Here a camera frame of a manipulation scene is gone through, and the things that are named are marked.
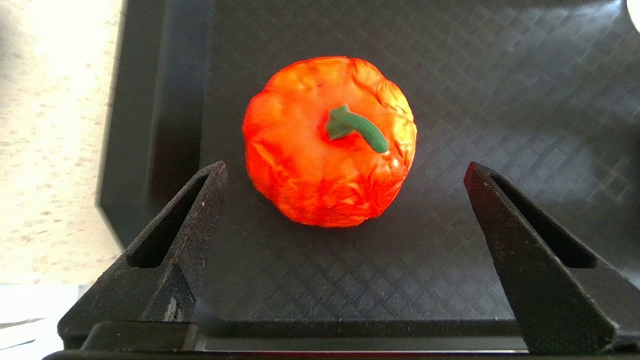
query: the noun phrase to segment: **speckled countertop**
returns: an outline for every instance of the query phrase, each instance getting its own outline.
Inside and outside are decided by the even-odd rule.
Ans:
[[[121,253],[95,206],[122,0],[0,0],[0,283],[88,283]]]

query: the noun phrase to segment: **pumpkin stem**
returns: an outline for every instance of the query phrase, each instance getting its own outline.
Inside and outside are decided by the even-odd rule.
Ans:
[[[358,131],[375,152],[382,154],[389,150],[389,144],[380,129],[364,116],[349,111],[347,104],[329,111],[326,130],[331,140],[344,138],[353,131]]]

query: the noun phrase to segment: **black tray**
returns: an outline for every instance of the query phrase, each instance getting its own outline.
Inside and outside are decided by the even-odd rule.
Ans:
[[[414,336],[511,323],[463,187],[470,161],[623,270],[640,264],[640,35],[618,3],[218,0],[212,14],[200,166],[224,160],[230,190],[200,303],[210,331]],[[282,67],[327,55],[378,66],[418,127],[398,198],[352,229],[290,222],[244,169],[251,97]]]

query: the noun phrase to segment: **wrinkled orange surface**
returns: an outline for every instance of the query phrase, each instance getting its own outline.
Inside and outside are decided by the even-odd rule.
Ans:
[[[389,144],[374,152],[352,133],[329,139],[329,111],[348,104]],[[314,58],[276,73],[246,109],[246,168],[254,186],[295,222],[347,227],[380,216],[411,168],[416,127],[406,98],[371,63]]]

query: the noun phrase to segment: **toy pumpkin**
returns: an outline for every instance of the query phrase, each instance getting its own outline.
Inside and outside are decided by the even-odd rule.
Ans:
[[[246,168],[288,218],[348,227],[380,216],[415,154],[406,98],[371,63],[314,58],[277,72],[246,109]]]

